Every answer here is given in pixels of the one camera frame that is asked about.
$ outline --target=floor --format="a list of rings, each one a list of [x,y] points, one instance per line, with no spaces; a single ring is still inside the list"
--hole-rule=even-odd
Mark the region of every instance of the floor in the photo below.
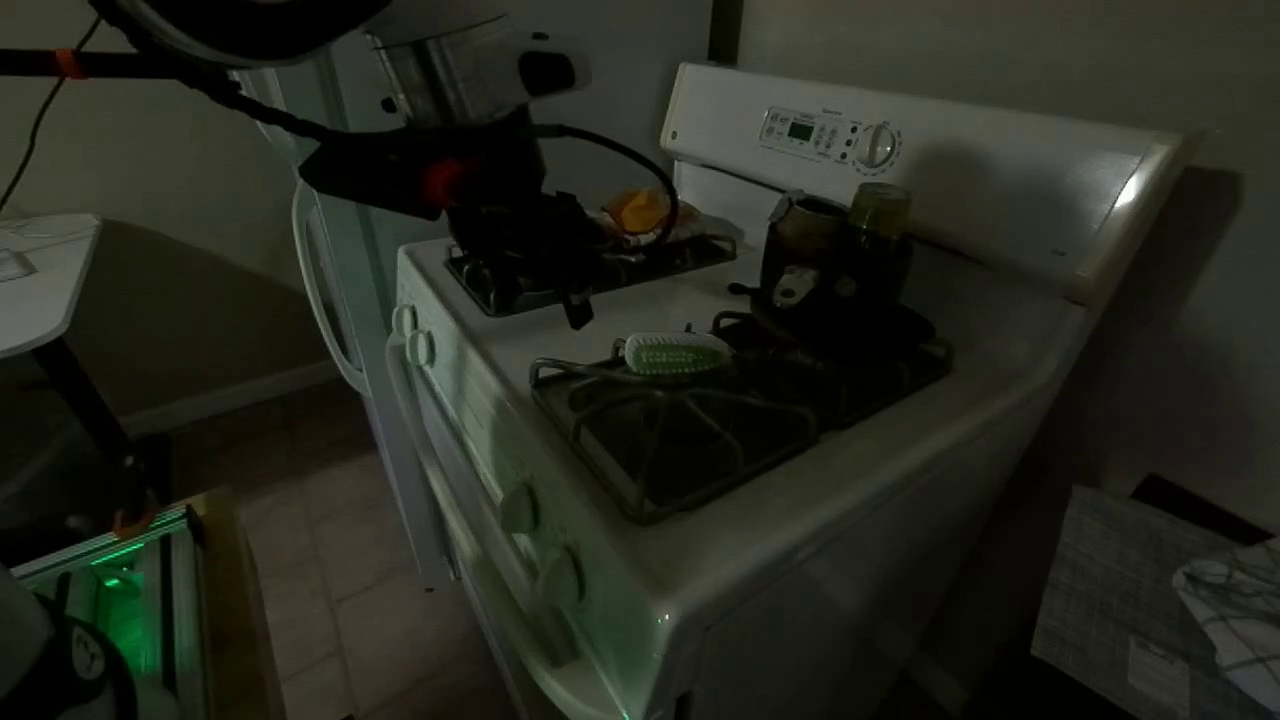
[[[171,435],[179,494],[234,488],[290,720],[514,720],[459,590],[413,573],[365,412],[342,383]]]

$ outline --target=white wall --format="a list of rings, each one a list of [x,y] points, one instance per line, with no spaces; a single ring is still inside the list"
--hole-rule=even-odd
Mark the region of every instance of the white wall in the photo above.
[[[5,0],[0,48],[70,48],[83,0]],[[93,48],[129,48],[113,27]],[[0,185],[54,82],[0,77]],[[290,170],[255,125],[171,82],[70,86],[5,216],[100,212],[72,345],[116,412],[326,359],[296,291]]]
[[[1164,471],[1280,527],[1280,4],[750,0],[741,66],[1196,135],[1077,371],[1055,470]]]

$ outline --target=oven door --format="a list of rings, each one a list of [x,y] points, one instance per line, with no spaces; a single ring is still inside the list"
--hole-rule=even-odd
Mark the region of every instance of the oven door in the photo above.
[[[581,654],[541,578],[521,560],[467,460],[445,406],[416,370],[405,338],[390,339],[390,376],[405,431],[442,503],[451,569],[473,596],[479,628],[514,683],[521,718],[616,720],[625,718],[602,668]]]

